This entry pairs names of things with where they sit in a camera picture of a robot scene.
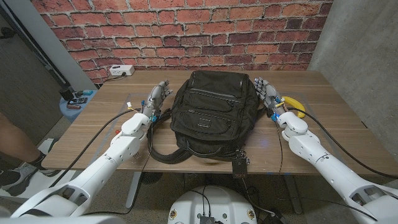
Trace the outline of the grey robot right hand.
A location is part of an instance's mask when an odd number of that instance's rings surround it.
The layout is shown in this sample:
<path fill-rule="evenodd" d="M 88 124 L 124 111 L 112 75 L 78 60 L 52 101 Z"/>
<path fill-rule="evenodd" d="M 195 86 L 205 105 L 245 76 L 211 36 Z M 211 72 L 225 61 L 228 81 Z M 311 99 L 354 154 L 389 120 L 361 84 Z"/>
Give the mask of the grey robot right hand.
<path fill-rule="evenodd" d="M 264 103 L 267 114 L 278 117 L 287 111 L 280 93 L 267 80 L 261 77 L 255 78 L 254 86 L 256 94 Z"/>

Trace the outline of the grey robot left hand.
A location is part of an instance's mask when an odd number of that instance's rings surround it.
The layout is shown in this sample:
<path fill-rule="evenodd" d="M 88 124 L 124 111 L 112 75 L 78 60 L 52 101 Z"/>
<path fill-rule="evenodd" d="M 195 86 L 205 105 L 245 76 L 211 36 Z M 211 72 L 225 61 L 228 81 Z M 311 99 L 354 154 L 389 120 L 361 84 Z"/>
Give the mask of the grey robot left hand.
<path fill-rule="evenodd" d="M 173 92 L 173 90 L 170 90 L 169 81 L 169 79 L 161 81 L 158 85 L 153 87 L 144 103 L 142 111 L 144 115 L 150 118 L 155 111 L 161 109 L 166 97 Z"/>

